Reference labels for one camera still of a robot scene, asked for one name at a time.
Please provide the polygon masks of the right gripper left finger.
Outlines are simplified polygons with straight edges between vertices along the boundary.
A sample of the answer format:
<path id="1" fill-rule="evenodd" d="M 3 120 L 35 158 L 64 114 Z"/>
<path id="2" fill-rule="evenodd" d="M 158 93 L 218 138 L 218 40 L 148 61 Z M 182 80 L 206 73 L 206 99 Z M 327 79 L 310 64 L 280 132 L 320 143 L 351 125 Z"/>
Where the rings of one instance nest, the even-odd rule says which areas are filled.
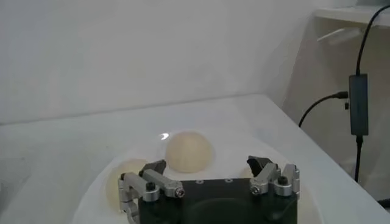
<path id="1" fill-rule="evenodd" d="M 139 205 L 152 205 L 162 197 L 181 199 L 185 189 L 181 181 L 163 175 L 166 161 L 161 159 L 147 163 L 138 173 L 122 173 L 118 178 L 119 207 L 126 214 L 129 223 L 141 222 Z"/>

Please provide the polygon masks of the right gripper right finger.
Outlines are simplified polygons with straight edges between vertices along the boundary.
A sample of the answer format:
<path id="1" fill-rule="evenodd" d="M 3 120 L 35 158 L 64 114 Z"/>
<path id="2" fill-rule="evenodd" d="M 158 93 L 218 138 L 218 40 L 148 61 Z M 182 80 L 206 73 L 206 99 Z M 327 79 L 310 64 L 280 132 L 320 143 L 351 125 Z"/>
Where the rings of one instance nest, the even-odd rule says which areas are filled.
<path id="1" fill-rule="evenodd" d="M 247 163 L 253 177 L 249 180 L 252 195 L 273 192 L 280 197 L 295 195 L 300 198 L 300 170 L 294 164 L 287 164 L 281 170 L 269 158 L 248 156 Z"/>

